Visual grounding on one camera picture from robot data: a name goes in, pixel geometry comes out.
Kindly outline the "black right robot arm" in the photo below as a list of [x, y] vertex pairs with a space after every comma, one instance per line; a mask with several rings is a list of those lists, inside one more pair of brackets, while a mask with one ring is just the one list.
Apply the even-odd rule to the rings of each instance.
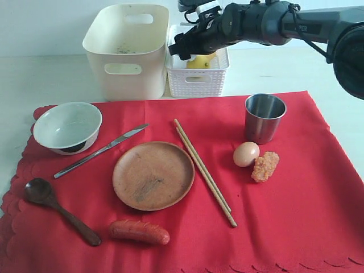
[[335, 77], [350, 95], [363, 99], [363, 6], [302, 10], [288, 1], [230, 3], [180, 1], [179, 11], [198, 20], [177, 34], [170, 55], [188, 60], [242, 41], [282, 46], [306, 42], [332, 64]]

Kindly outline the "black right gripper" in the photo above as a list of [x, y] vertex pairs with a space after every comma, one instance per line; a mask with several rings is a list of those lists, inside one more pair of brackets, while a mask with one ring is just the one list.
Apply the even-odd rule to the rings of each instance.
[[175, 44], [168, 47], [171, 56], [189, 60], [192, 55], [208, 55], [238, 41], [238, 21], [219, 17], [200, 23], [186, 33], [174, 37]]

